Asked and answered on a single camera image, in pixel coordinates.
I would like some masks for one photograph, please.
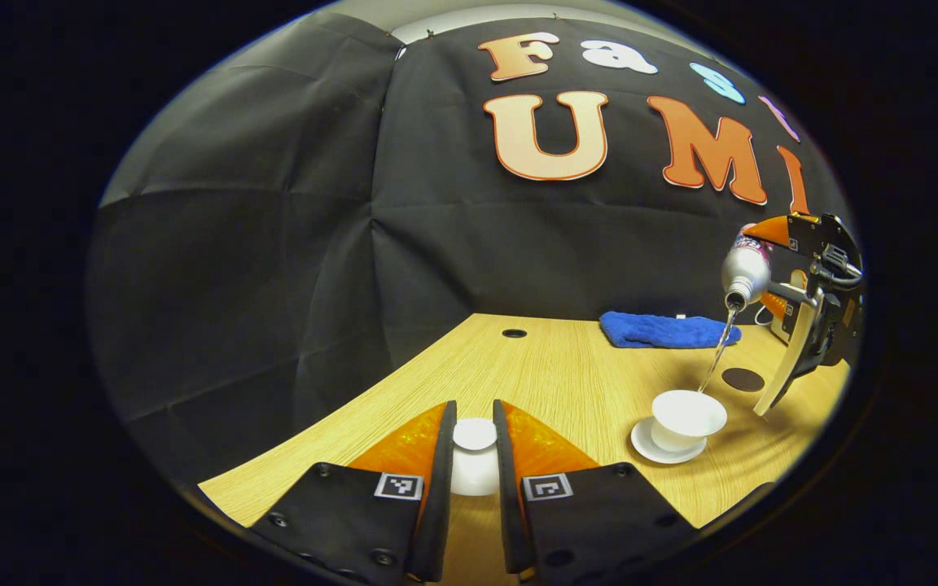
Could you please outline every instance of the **white cup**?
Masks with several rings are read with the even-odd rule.
[[[665,391],[654,399],[651,438],[667,452],[696,448],[726,424],[726,409],[711,396],[697,391]]]
[[[498,491],[498,430],[490,419],[461,419],[454,423],[454,462],[451,492],[487,496]]]

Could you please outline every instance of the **white saucer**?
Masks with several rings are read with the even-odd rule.
[[[632,429],[632,445],[636,448],[636,452],[641,453],[647,460],[659,464],[678,464],[693,460],[704,451],[704,446],[708,445],[708,438],[704,438],[696,445],[696,448],[682,450],[682,452],[668,452],[667,449],[658,448],[651,437],[651,427],[654,426],[654,421],[654,417],[647,417],[636,423]]]

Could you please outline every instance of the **silver bottle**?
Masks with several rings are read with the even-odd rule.
[[[770,245],[744,236],[748,224],[737,233],[729,255],[722,262],[722,289],[726,308],[743,310],[762,298],[769,286]]]

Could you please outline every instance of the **blue towel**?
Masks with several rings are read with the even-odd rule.
[[[675,319],[619,312],[604,313],[599,326],[618,348],[715,348],[725,329],[725,323],[707,317]],[[726,345],[736,344],[740,337],[740,327],[733,326]]]

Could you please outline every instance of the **wooden table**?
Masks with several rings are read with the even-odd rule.
[[[526,330],[525,338],[502,331]],[[318,461],[349,464],[407,419],[447,400],[458,418],[490,419],[507,401],[558,431],[600,465],[632,462],[694,527],[732,507],[760,483],[775,481],[822,429],[848,378],[848,365],[819,367],[798,379],[765,416],[760,393],[730,388],[719,376],[734,366],[771,378],[787,346],[760,326],[725,350],[707,394],[729,420],[700,456],[655,464],[629,442],[651,402],[669,389],[694,389],[714,350],[614,348],[596,321],[476,314],[425,352],[308,430],[245,464],[201,483],[206,496],[250,526]],[[443,584],[509,584],[497,496],[452,495]]]

